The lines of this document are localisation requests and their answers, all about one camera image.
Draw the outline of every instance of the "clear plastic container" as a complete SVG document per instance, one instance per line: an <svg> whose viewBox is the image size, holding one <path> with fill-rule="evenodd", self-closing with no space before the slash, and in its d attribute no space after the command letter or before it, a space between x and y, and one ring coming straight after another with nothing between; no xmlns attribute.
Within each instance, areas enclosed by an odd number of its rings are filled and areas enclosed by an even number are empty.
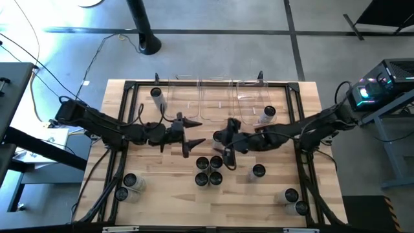
<svg viewBox="0 0 414 233"><path fill-rule="evenodd" d="M201 80L201 118L224 122L234 117L233 89L233 80L225 76Z"/></svg>
<svg viewBox="0 0 414 233"><path fill-rule="evenodd" d="M192 75L175 75L169 78L165 117L173 120L177 117L178 112L181 112L187 118L199 116L200 80L198 77Z"/></svg>
<svg viewBox="0 0 414 233"><path fill-rule="evenodd" d="M263 80L239 81L236 86L237 103L242 121L251 126L259 125L259 119L265 107L272 105L268 83Z"/></svg>

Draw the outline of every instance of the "can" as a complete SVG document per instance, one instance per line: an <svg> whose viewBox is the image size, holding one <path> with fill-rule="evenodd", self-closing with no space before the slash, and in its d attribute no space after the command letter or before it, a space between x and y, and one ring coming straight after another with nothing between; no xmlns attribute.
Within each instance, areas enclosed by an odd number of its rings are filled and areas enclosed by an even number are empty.
<svg viewBox="0 0 414 233"><path fill-rule="evenodd" d="M299 199L299 193L294 188L287 188L282 192L279 192L275 196L275 203L277 204L290 204L295 203Z"/></svg>
<svg viewBox="0 0 414 233"><path fill-rule="evenodd" d="M140 193L125 187L120 187L115 192L117 201L124 201L127 203L136 203L140 199Z"/></svg>
<svg viewBox="0 0 414 233"><path fill-rule="evenodd" d="M164 95L162 94L161 89L159 89L158 87L154 87L151 89L149 93L154 101L154 104L158 108L158 110L161 111L161 106L162 106L162 112L165 113L167 109L167 103L164 98Z"/></svg>
<svg viewBox="0 0 414 233"><path fill-rule="evenodd" d="M146 189L146 182L144 178L136 176L133 173L128 173L124 177L124 185L127 188L134 189L136 191L144 191Z"/></svg>
<svg viewBox="0 0 414 233"><path fill-rule="evenodd" d="M256 164L248 173L248 179L250 182L256 181L258 178L263 177L266 174L266 168L262 164Z"/></svg>
<svg viewBox="0 0 414 233"><path fill-rule="evenodd" d="M212 172L218 172L223 165L223 159L220 156L213 156L210 159L210 169Z"/></svg>
<svg viewBox="0 0 414 233"><path fill-rule="evenodd" d="M213 148L221 149L223 145L221 144L221 137L223 133L221 131L216 131L213 133Z"/></svg>
<svg viewBox="0 0 414 233"><path fill-rule="evenodd" d="M219 172L212 172L208 180L210 181L210 185L217 187L222 183L223 176Z"/></svg>
<svg viewBox="0 0 414 233"><path fill-rule="evenodd" d="M276 109L272 106L266 106L263 110L262 115L260 116L258 123L267 124L271 123L273 117L276 115Z"/></svg>
<svg viewBox="0 0 414 233"><path fill-rule="evenodd" d="M208 175L204 172L200 172L195 176L195 184L201 188L205 189L208 186Z"/></svg>
<svg viewBox="0 0 414 233"><path fill-rule="evenodd" d="M195 161L195 165L197 166L200 172L208 173L210 171L210 162L206 157L199 157Z"/></svg>
<svg viewBox="0 0 414 233"><path fill-rule="evenodd" d="M305 201L286 204L285 213L292 216L305 216L309 213L309 205Z"/></svg>

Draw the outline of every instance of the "concrete floor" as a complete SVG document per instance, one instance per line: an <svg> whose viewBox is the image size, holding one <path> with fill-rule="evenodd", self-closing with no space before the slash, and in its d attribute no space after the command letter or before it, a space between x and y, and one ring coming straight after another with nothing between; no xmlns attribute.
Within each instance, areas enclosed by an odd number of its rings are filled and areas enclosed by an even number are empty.
<svg viewBox="0 0 414 233"><path fill-rule="evenodd" d="M108 35L47 34L40 28L134 28L124 1L104 0L93 8L80 8L70 1L42 0L41 4L30 0L17 1L37 28L40 60L72 92L77 91L102 38ZM370 2L290 0L290 5L296 30L350 31L342 14L348 13L355 21ZM144 0L144 3L154 29L289 29L283 0ZM31 53L37 53L32 31L13 1L0 3L0 22L13 26L2 33ZM358 27L363 31L394 30L367 25ZM137 42L137 35L129 36ZM81 98L100 108L108 79L153 78L155 72L161 78L173 74L194 74L201 78L226 74L233 79L248 80L263 70L267 80L298 80L290 36L159 34L157 37L162 41L162 49L152 56L137 54L127 41L116 37L109 39L91 68L87 77L90 84L83 87ZM32 61L17 47L6 40L3 42L19 59ZM354 36L298 36L298 46L305 79L318 84L323 107L333 104L334 90L340 82L359 80L384 58L414 56L414 37L368 37L359 41ZM14 59L0 49L0 61ZM68 95L47 73L41 71L39 75L58 94ZM41 119L53 118L59 108L57 99L39 80L34 82L34 92ZM375 133L369 128L356 128L335 138L332 150L338 162L342 193L390 197L402 229L413 232L414 222L410 216L414 213L414 188L380 189L380 183L392 178L393 174L381 143L371 137ZM7 199L16 176L9 172L8 185L0 189L0 217L13 215L20 221L0 221L0 228L68 222L79 185L29 186L22 202L31 211L6 214Z"/></svg>

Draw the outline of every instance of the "electrical wire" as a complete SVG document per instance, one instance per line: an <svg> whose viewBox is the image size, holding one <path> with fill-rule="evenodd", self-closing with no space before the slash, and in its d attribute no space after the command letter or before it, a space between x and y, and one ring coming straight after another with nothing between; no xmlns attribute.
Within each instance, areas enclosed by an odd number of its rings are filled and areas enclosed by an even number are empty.
<svg viewBox="0 0 414 233"><path fill-rule="evenodd" d="M230 146L233 146L234 144L239 143L239 142L242 142L244 140L247 140L247 139L249 139L251 137L260 136L260 135L266 135L266 134L279 135L279 136L287 137L288 139L297 140L294 137L292 137L290 135L286 135L284 133L278 133L278 132L273 132L273 131L266 131L266 132L260 132L260 133L253 133L253 134L247 135L243 139L239 139L239 140L233 141L233 142L227 144L227 146L224 147L224 150L223 151L226 151L226 149L230 149ZM227 164L224 164L226 166L226 168L229 169L230 171L234 171L237 168L237 163L236 163L235 155L234 155L234 158L233 159L234 159L234 167L233 168L229 167Z"/></svg>
<svg viewBox="0 0 414 233"><path fill-rule="evenodd" d="M298 139L300 140L300 138L303 136L303 134L305 133L305 130L311 125L311 124L313 124L315 121L317 121L317 120L321 120L321 119L323 119L323 118L326 118L326 117L329 117L329 116L331 116L332 114L334 114L335 113L335 111L338 109L338 108L340 108L340 107L342 107L343 106L343 104L345 103L345 101L347 100L347 98L348 98L348 96L351 94L351 92L349 91L347 94L346 94L346 97L339 103L339 104L337 104L336 103L336 98L337 98L337 96L338 96L338 92L339 92L339 89L340 89L340 87L343 85L343 84L345 84L345 83L348 83L349 84L349 88L352 88L352 84L349 82L349 81L344 81L344 82L342 82L342 83L340 83L339 84L339 86L336 88L336 91L335 91L335 97L334 97L334 101L335 101L335 104L336 104L336 107L334 108L334 110L332 110L332 112L331 113L329 113L329 114L327 114L327 115L325 115L325 116L323 116L323 117L321 117L321 118L315 118L314 120L311 120L308 124L306 124L303 128L302 128L302 131L301 131L301 133L300 133L300 135L299 135L299 137L298 137Z"/></svg>
<svg viewBox="0 0 414 233"><path fill-rule="evenodd" d="M337 104L336 99L338 98L339 89L345 83L347 83L349 85L349 88L352 88L352 83L350 81L343 81L342 83L340 83L339 86L336 88L336 91L335 91L335 98L334 98L335 104Z"/></svg>
<svg viewBox="0 0 414 233"><path fill-rule="evenodd" d="M336 165L336 161L335 161L335 159L332 156L330 156L327 153L322 152L320 150L316 150L316 151L319 152L319 153L321 153L322 155L328 157L330 160L332 160L332 162L335 164L335 170L338 171L338 166Z"/></svg>
<svg viewBox="0 0 414 233"><path fill-rule="evenodd" d="M118 39L119 39L119 40L125 40L125 39L121 39L121 38L120 38L120 36L123 36L123 37L127 38L127 39L128 39L128 41L129 41L129 43L130 43L130 44L132 44L132 46L134 46L135 51L136 51L137 53L139 53L139 54L141 53L141 52L139 52L139 50L137 49L137 47L135 46L135 44L134 44L134 43L132 43L131 39L130 39L128 36L124 35L124 34L112 34L112 35L107 36L107 37L105 37L104 39L102 39L101 44L99 45L98 49L96 50L95 55L93 56L93 58L92 58L92 60L91 60L90 64L88 65L88 68L86 68L85 75L83 76L82 83L80 84L79 89L78 89L78 92L76 93L75 100L79 99L79 94L80 94L80 91L81 91L81 89L82 89L82 87L83 87L83 83L86 81L86 77L87 77L87 75L88 75L89 71L91 70L92 64L93 64L93 63L94 63L94 61L96 60L96 58L97 58L97 56L98 56L99 52L102 50L102 47L103 47L103 45L105 44L106 40L107 40L107 39L109 39L109 38L111 38L111 37L113 37L113 36L115 36L115 35L118 35Z"/></svg>
<svg viewBox="0 0 414 233"><path fill-rule="evenodd" d="M45 68L45 70L67 91L69 92L71 95L76 96L75 94L73 94L69 89L67 89L60 81L59 79L46 67L44 66L39 60L37 60L33 55L31 55L31 53L29 53L26 49L24 49L22 46L20 46L18 43L14 42L14 40L8 38L7 36L5 36L3 33L0 33L0 35L4 38L6 38L7 40L11 41L13 44L17 45L20 49L22 49L23 51L25 51L29 56L31 56L33 59L35 59L43 68Z"/></svg>
<svg viewBox="0 0 414 233"><path fill-rule="evenodd" d="M92 167L91 171L89 172L89 175L87 176L86 180L85 180L85 184L82 186L82 189L80 190L79 196L77 201L72 205L71 207L71 223L73 222L73 217L74 217L74 213L76 212L76 209L78 208L80 199L82 198L83 195L83 191L85 191L85 187L88 184L89 180L91 179L91 176L93 174L93 172L95 171L95 169L98 167L98 165L101 163L101 161L106 157L106 155L110 152L110 149L108 149L99 159L98 161L96 161L96 163L94 164L94 166Z"/></svg>
<svg viewBox="0 0 414 233"><path fill-rule="evenodd" d="M395 141L397 141L397 140L402 140L402 139L408 138L408 137L409 137L409 136L411 136L412 134L414 134L414 131L412 131L412 132L408 133L408 134L407 134L407 135L405 135L405 136L402 136L402 137L399 137L399 138L396 138L396 139L392 139L392 140L382 140L382 139L379 139L379 138L377 138L377 137L374 137L374 139L377 139L377 140L379 140L379 141L381 141L381 142L395 142Z"/></svg>

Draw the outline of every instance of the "metal stand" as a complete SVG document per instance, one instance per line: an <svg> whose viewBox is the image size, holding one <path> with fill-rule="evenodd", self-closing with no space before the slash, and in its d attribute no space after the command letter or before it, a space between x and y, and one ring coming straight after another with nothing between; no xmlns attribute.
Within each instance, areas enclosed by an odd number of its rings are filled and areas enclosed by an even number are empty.
<svg viewBox="0 0 414 233"><path fill-rule="evenodd" d="M154 36L142 0L127 0L136 29L139 32L139 51L152 55L161 49L161 41Z"/></svg>
<svg viewBox="0 0 414 233"><path fill-rule="evenodd" d="M364 40L364 38L362 37L361 33L355 27L356 23L353 23L352 22L351 18L349 18L349 16L348 16L348 14L344 14L343 17L348 22L348 24L352 28L352 30L355 32L356 36L358 36L358 39L359 40Z"/></svg>
<svg viewBox="0 0 414 233"><path fill-rule="evenodd" d="M364 126L374 121L380 138L385 141L390 140L382 123L382 118L384 118L387 113L394 112L395 110L411 103L413 99L414 89L407 92L406 94L403 94L401 97L395 99L374 113L363 117L363 119L361 119L358 124L359 126ZM414 177L408 176L408 168L404 160L404 156L394 152L393 148L391 147L392 142L383 142L383 144L396 178L394 180L382 183L381 188L391 188L396 186L414 184Z"/></svg>
<svg viewBox="0 0 414 233"><path fill-rule="evenodd" d="M13 127L8 127L3 142L15 144L20 148L82 171L86 168L87 161L85 159L43 142Z"/></svg>

